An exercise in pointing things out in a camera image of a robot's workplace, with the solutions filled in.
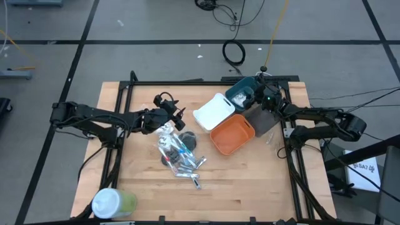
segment orange plastic bin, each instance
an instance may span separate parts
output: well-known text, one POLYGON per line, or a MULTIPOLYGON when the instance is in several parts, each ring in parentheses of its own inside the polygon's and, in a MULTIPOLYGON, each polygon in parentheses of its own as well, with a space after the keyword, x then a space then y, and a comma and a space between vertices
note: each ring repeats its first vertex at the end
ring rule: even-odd
POLYGON ((230 155, 255 135, 254 128, 242 115, 234 115, 215 127, 210 138, 224 155, 230 155))

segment white bottle cap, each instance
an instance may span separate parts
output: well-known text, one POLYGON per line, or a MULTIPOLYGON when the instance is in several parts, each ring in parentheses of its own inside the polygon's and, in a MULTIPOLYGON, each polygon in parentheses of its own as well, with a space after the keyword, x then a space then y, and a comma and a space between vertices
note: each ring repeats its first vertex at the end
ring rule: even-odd
POLYGON ((93 198, 92 210, 94 215, 101 219, 113 218, 119 211, 121 198, 113 188, 100 190, 93 198))

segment concrete floor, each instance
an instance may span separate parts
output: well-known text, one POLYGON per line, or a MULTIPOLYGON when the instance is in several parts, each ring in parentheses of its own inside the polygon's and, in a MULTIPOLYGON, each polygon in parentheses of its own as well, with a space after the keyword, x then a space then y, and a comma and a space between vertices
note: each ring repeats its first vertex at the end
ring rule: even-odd
MULTIPOLYGON (((65 1, 64 7, 9 6, 9 35, 23 40, 75 40, 78 43, 93 0, 65 1)), ((284 1, 266 0, 259 17, 240 28, 237 39, 269 39, 284 1)), ((240 13, 242 1, 219 0, 240 13)), ((243 21, 250 20, 262 1, 247 1, 243 21)), ((397 0, 370 0, 371 8, 388 40, 400 39, 397 0)), ((224 14, 217 16, 226 19, 224 14)), ((0 29, 4 29, 4 5, 0 4, 0 29)), ((229 28, 218 24, 211 12, 198 9, 193 1, 114 0, 100 1, 88 40, 191 40, 233 38, 229 28)), ((290 0, 277 39, 285 40, 379 40, 367 11, 360 1, 290 0)), ((15 47, 0 56, 0 69, 36 66, 34 77, 1 80, 0 96, 10 98, 14 111, 0 135, 0 224, 14 224, 48 128, 51 104, 57 102, 77 44, 21 45, 38 62, 30 62, 15 47)), ((240 70, 246 76, 259 71, 268 45, 245 44, 246 61, 240 70)), ((85 45, 72 80, 67 100, 95 106, 101 83, 127 80, 135 70, 141 81, 179 81, 203 78, 218 81, 235 76, 224 61, 221 44, 130 44, 85 45)), ((400 58, 400 46, 390 46, 400 58)), ((234 47, 227 48, 232 59, 240 58, 234 47)), ((269 73, 299 75, 307 84, 310 98, 328 98, 399 86, 382 45, 277 44, 271 54, 269 73)), ((311 101, 314 106, 355 106, 381 93, 311 101)), ((375 104, 400 104, 400 92, 375 104)), ((382 139, 400 132, 393 121, 398 107, 368 107, 355 111, 367 124, 366 132, 382 139)), ((358 149, 376 142, 363 136, 354 143, 336 144, 358 149)), ((25 223, 67 219, 73 203, 76 176, 87 142, 56 134, 51 144, 25 223)), ((378 158, 383 164, 383 157, 378 158)), ((373 223, 374 215, 334 196, 337 215, 345 221, 373 223)))

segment wooden table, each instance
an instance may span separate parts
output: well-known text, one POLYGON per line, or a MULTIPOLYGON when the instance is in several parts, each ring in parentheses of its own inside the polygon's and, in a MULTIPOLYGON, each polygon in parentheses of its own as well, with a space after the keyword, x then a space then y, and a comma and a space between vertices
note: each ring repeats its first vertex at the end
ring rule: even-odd
MULTIPOLYGON (((114 110, 118 82, 102 85, 97 108, 114 110)), ((276 156, 283 147, 281 125, 275 125, 263 137, 254 138, 230 156, 223 156, 194 121, 193 110, 199 109, 216 93, 224 93, 229 86, 134 86, 130 111, 154 108, 154 96, 168 91, 178 99, 179 108, 186 107, 184 131, 197 135, 197 157, 207 161, 196 171, 202 190, 194 187, 191 179, 176 178, 160 162, 156 134, 131 134, 126 139, 122 154, 118 189, 137 196, 137 209, 123 220, 157 221, 164 215, 167 221, 276 221, 295 218, 293 195, 286 160, 276 156), (272 141, 266 144, 267 135, 272 141)), ((309 106, 303 82, 290 82, 292 103, 309 106)), ((312 121, 296 121, 313 127, 312 121)), ((316 140, 308 141, 319 148, 316 140)), ((89 141, 85 158, 100 147, 98 140, 89 141)), ((326 211, 336 217, 328 179, 321 153, 305 146, 302 150, 309 188, 326 211)), ((82 170, 71 216, 79 214, 99 188, 105 151, 91 160, 82 170)), ((307 216, 304 196, 300 191, 302 214, 307 216)))

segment plastic bottle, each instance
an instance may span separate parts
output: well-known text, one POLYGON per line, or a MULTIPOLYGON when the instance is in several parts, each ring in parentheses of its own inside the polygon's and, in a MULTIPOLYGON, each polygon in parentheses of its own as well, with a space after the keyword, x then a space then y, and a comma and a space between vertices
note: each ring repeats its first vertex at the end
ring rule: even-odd
POLYGON ((100 190, 93 198, 92 210, 101 219, 128 216, 136 209, 136 196, 113 188, 100 190))

